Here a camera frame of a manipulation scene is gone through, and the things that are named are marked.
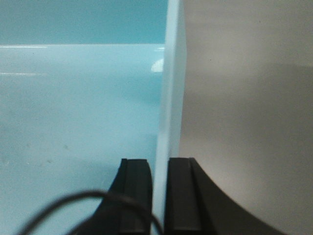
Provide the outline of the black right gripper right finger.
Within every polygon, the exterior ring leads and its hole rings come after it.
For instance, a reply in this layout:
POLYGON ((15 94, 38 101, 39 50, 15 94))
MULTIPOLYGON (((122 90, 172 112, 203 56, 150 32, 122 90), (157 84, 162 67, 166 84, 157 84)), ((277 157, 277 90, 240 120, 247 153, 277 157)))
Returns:
POLYGON ((227 196, 194 158, 168 162, 167 235, 280 235, 227 196))

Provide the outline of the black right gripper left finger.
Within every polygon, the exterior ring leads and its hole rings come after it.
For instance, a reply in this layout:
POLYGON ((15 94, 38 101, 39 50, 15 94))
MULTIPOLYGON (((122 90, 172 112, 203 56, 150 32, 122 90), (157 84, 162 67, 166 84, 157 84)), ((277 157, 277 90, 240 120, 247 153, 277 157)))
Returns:
MULTIPOLYGON (((152 175, 146 159, 122 159, 109 192, 126 195, 149 211, 152 210, 152 175)), ((99 217, 95 223, 80 231, 82 235, 147 235, 139 217, 130 212, 114 212, 99 217)))

